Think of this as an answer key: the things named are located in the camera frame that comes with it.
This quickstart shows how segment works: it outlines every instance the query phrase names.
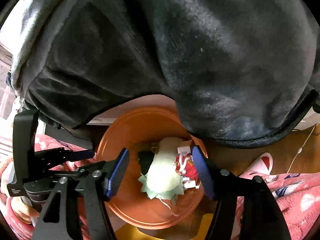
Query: pink slipper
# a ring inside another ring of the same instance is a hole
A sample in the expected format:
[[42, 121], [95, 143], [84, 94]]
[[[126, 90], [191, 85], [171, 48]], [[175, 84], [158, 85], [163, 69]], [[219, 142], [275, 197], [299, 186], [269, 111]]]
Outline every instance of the pink slipper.
[[273, 160], [270, 153], [261, 154], [245, 171], [256, 171], [258, 173], [270, 175], [273, 166]]

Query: metal screw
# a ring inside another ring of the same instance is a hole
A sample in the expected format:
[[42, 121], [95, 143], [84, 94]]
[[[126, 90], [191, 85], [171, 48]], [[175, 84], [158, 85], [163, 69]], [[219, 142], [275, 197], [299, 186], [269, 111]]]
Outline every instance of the metal screw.
[[263, 179], [260, 176], [254, 176], [253, 179], [259, 183], [263, 181]]
[[100, 177], [100, 176], [101, 176], [101, 171], [99, 171], [99, 170], [94, 171], [94, 172], [92, 173], [92, 176], [93, 176], [94, 178]]
[[62, 177], [61, 179], [59, 179], [59, 183], [61, 184], [65, 184], [68, 181], [67, 177]]
[[222, 176], [228, 176], [230, 174], [228, 170], [221, 170], [220, 173]]

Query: black cloth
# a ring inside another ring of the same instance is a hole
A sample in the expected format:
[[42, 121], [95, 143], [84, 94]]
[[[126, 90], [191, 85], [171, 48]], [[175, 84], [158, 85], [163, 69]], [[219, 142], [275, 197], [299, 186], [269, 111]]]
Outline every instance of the black cloth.
[[141, 166], [142, 175], [146, 175], [153, 162], [155, 154], [153, 151], [141, 151], [138, 152], [139, 164]]
[[261, 147], [316, 102], [318, 33], [302, 0], [61, 0], [15, 83], [50, 124], [164, 94], [197, 137]]

